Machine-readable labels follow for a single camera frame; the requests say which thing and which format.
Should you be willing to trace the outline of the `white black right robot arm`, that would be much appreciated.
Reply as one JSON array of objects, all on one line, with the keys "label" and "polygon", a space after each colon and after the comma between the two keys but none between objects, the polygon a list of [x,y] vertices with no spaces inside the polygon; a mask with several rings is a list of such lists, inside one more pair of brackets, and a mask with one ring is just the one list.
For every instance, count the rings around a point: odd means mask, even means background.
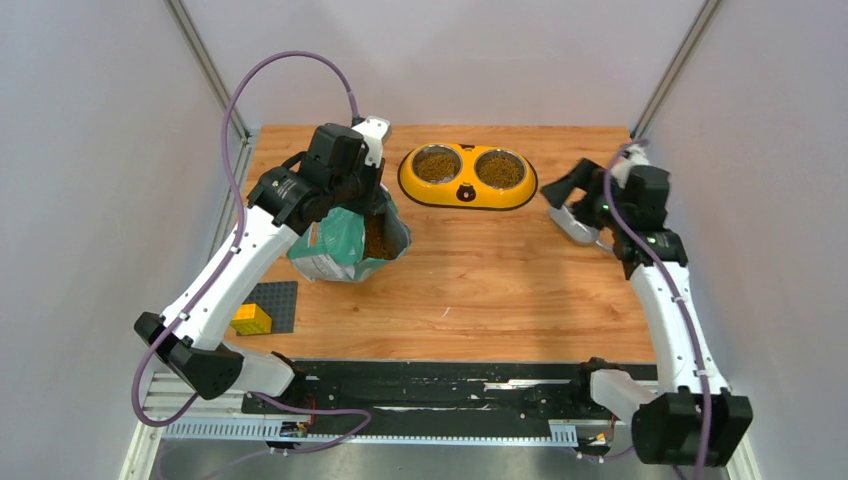
[{"label": "white black right robot arm", "polygon": [[732,393],[703,337],[690,291],[688,256],[669,229],[667,171],[637,162],[607,169],[587,159],[541,189],[550,216],[575,243],[612,233],[611,247],[639,299],[656,355],[659,392],[622,367],[592,358],[581,365],[571,403],[584,417],[605,409],[631,429],[645,464],[724,467],[753,421]]}]

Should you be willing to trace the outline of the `green pet food bag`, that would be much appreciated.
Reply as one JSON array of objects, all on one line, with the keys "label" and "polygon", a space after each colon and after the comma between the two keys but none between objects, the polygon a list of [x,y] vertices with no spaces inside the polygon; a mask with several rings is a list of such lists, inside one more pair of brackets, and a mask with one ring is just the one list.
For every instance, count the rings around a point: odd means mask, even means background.
[{"label": "green pet food bag", "polygon": [[287,258],[310,281],[361,283],[397,261],[411,243],[408,226],[389,200],[373,215],[332,209],[294,243]]}]

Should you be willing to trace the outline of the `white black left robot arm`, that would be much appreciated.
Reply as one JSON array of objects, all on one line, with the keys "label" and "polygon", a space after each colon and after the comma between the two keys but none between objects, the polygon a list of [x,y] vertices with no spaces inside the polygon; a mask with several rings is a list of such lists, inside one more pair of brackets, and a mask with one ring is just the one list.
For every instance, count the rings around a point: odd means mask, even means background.
[{"label": "white black left robot arm", "polygon": [[381,178],[390,135],[390,122],[375,116],[352,127],[317,127],[307,150],[260,176],[244,223],[179,298],[136,320],[140,338],[197,396],[212,400],[239,389],[267,394],[283,413],[304,405],[306,386],[280,355],[230,346],[225,333],[262,276],[309,227],[334,208],[366,215],[386,203]]}]

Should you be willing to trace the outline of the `grey metal scoop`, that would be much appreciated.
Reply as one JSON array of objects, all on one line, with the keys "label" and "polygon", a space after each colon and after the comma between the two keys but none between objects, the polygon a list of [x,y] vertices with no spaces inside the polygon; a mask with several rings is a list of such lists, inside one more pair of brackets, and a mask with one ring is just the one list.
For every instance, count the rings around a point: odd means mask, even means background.
[{"label": "grey metal scoop", "polygon": [[595,246],[609,254],[613,253],[612,246],[601,240],[600,231],[578,221],[569,206],[563,205],[559,208],[550,207],[548,214],[575,245],[581,247]]}]

